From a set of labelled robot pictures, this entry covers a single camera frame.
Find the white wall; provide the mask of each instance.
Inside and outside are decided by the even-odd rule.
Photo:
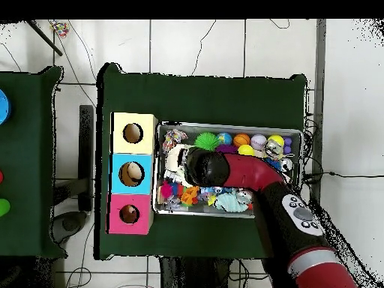
[[[327,19],[322,165],[384,175],[384,47],[369,23]],[[384,278],[384,178],[322,178],[321,205],[370,272]]]

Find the green tabletop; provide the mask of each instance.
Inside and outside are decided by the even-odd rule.
[[[95,255],[264,258],[255,220],[156,214],[148,235],[105,233],[110,113],[149,113],[159,121],[303,130],[307,80],[122,73],[105,64],[97,77]]]
[[[62,257],[50,238],[53,205],[53,108],[60,67],[39,74],[0,72],[10,118],[0,125],[0,198],[10,211],[0,217],[1,256]]]

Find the orange ball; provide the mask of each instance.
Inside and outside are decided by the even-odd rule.
[[[237,148],[241,145],[249,145],[251,139],[246,133],[238,133],[235,138],[233,138],[233,145]]]

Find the green spiky ball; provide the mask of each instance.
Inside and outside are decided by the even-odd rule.
[[[220,145],[219,139],[213,133],[201,133],[195,140],[195,146],[213,152]]]

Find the black pole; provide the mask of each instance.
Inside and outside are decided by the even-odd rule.
[[[37,32],[38,35],[43,38],[43,40],[45,40],[49,44],[50,47],[55,50],[56,53],[58,53],[60,56],[63,55],[62,51],[60,51],[60,49],[58,49],[57,46],[53,44],[53,42],[38,28],[35,22],[31,20],[27,20],[26,22],[31,26],[31,28],[33,28]]]

